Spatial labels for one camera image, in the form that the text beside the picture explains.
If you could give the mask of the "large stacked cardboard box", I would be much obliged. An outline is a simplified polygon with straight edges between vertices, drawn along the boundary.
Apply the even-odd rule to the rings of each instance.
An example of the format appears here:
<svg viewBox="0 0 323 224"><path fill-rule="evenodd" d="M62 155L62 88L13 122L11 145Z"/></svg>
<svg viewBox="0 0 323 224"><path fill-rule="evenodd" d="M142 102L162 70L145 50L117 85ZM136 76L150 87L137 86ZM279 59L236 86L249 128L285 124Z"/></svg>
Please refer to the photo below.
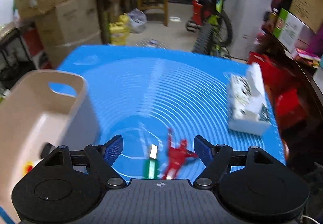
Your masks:
<svg viewBox="0 0 323 224"><path fill-rule="evenodd" d="M52 67L81 45L100 45L96 0L67 0L35 19L37 32Z"/></svg>

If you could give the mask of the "white tissue box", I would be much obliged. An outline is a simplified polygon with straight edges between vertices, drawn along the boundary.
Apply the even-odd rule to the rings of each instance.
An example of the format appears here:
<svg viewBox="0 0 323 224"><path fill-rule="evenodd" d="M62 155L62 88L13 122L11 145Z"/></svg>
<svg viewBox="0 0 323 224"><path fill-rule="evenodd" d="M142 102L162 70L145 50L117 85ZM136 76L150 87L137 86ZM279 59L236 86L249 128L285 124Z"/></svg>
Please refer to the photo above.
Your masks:
<svg viewBox="0 0 323 224"><path fill-rule="evenodd" d="M260 65L252 63L244 76L232 74L227 87L228 128L262 136L271 126Z"/></svg>

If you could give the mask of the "green white product box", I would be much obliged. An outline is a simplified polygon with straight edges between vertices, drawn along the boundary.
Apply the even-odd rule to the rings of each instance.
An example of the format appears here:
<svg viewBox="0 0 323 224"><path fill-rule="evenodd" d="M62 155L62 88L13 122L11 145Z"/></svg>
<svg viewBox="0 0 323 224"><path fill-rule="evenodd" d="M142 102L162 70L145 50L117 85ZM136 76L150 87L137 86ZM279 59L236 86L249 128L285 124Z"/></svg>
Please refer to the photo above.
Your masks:
<svg viewBox="0 0 323 224"><path fill-rule="evenodd" d="M285 9L280 10L276 26L273 30L273 36L285 47L292 51L297 42L305 24Z"/></svg>

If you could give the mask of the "red white appliance box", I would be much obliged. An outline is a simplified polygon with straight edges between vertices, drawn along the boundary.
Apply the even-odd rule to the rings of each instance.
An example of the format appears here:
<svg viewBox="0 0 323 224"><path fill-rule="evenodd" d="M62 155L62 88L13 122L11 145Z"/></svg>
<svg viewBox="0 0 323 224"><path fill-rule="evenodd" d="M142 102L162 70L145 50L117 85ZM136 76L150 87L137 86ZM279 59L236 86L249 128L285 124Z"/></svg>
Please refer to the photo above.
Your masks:
<svg viewBox="0 0 323 224"><path fill-rule="evenodd" d="M51 65L37 30L34 27L28 27L22 37L24 38L28 53L36 68L51 69Z"/></svg>

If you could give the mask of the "black metal rack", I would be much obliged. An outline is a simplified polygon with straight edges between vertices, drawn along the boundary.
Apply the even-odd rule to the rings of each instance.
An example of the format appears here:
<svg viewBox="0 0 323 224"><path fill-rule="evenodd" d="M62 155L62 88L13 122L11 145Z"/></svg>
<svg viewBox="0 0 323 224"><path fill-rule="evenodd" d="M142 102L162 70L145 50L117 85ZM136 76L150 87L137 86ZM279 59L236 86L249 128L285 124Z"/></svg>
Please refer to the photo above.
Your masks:
<svg viewBox="0 0 323 224"><path fill-rule="evenodd" d="M15 24L1 26L1 87L10 90L22 76L35 69Z"/></svg>

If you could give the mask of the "red toy figure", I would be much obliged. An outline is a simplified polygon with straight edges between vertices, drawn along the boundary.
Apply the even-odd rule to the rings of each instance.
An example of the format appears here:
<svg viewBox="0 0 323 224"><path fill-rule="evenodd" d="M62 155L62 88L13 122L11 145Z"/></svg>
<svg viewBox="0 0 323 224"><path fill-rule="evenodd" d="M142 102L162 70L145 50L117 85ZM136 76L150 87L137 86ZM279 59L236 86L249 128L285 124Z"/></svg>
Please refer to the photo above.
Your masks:
<svg viewBox="0 0 323 224"><path fill-rule="evenodd" d="M168 128L168 165L162 176L163 180L175 179L178 172L186 163L187 158L198 158L195 152L187 149L187 140L181 139L180 145L177 148L172 147L172 129Z"/></svg>

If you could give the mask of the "yellow detergent jug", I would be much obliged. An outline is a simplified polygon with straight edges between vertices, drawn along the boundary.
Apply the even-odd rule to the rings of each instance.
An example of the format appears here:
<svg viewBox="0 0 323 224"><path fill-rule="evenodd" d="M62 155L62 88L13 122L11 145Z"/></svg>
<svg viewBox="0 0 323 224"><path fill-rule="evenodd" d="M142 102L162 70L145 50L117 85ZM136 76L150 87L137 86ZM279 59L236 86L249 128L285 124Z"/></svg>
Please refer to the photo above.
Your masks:
<svg viewBox="0 0 323 224"><path fill-rule="evenodd" d="M109 24L109 33L111 44L113 45L126 45L127 38L130 35L130 19L127 14L119 16L118 21Z"/></svg>

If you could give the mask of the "green black bicycle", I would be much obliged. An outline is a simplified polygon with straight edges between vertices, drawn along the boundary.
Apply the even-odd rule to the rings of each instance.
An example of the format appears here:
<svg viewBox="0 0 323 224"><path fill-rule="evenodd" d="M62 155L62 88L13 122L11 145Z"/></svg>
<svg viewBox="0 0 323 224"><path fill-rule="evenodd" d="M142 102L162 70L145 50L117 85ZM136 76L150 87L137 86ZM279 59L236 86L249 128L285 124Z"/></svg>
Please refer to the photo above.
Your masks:
<svg viewBox="0 0 323 224"><path fill-rule="evenodd" d="M198 32L193 53L223 57L223 50L233 40L231 21L224 11L225 0L193 0L193 16L186 30Z"/></svg>

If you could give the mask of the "clear plastic bag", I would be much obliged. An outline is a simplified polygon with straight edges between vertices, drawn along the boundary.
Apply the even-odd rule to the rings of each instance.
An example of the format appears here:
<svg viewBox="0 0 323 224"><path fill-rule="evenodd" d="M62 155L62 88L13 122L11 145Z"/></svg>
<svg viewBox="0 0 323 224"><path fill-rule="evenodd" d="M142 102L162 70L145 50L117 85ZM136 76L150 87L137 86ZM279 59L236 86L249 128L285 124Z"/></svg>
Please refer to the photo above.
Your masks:
<svg viewBox="0 0 323 224"><path fill-rule="evenodd" d="M134 9L128 13L130 31L132 33L142 33L146 29L147 16L139 9Z"/></svg>

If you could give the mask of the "green bottle silver cap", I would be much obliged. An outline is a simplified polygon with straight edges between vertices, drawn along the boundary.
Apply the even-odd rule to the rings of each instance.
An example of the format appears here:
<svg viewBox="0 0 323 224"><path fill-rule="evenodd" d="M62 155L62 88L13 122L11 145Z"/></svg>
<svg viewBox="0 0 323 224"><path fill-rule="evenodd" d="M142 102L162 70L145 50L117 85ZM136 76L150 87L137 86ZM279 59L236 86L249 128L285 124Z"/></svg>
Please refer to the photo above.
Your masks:
<svg viewBox="0 0 323 224"><path fill-rule="evenodd" d="M157 159L158 147L154 144L149 146L148 156L144 162L143 178L158 179L159 161Z"/></svg>

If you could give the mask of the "white appliance cabinet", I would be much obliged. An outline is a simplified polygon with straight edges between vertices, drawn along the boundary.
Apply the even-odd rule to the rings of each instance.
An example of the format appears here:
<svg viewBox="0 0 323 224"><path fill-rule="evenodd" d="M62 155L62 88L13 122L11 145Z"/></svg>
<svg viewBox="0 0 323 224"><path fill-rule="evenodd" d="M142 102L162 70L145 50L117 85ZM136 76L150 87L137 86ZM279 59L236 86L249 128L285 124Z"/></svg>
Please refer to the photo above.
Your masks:
<svg viewBox="0 0 323 224"><path fill-rule="evenodd" d="M272 0L225 0L224 11L232 24L233 38L227 50L231 57L247 60L252 43L271 10Z"/></svg>

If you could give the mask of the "beige plastic bin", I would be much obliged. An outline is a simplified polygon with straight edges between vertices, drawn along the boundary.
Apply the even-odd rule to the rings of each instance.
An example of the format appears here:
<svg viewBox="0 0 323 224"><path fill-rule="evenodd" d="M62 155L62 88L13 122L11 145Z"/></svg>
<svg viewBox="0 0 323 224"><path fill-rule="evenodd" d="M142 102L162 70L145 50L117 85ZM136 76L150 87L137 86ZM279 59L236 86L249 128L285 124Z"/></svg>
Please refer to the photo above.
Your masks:
<svg viewBox="0 0 323 224"><path fill-rule="evenodd" d="M1 223L20 221L12 190L27 161L35 167L46 144L81 150L100 133L86 79L57 70L25 74L1 102Z"/></svg>

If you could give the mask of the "blue silicone mat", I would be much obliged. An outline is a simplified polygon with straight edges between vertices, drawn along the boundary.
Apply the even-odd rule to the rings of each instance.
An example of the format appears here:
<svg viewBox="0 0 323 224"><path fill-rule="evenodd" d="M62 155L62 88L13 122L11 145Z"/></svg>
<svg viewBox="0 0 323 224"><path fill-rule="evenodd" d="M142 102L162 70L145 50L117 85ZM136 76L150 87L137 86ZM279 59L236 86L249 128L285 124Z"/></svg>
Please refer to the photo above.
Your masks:
<svg viewBox="0 0 323 224"><path fill-rule="evenodd" d="M172 145L196 135L212 144L246 151L259 146L283 162L284 149L275 122L262 136L231 131L227 124L227 85L247 65L178 50L94 45L75 49L58 67L79 74L101 127L99 143L115 135L124 147L114 169L129 181L144 176L148 148L158 147L158 174L167 167L167 131Z"/></svg>

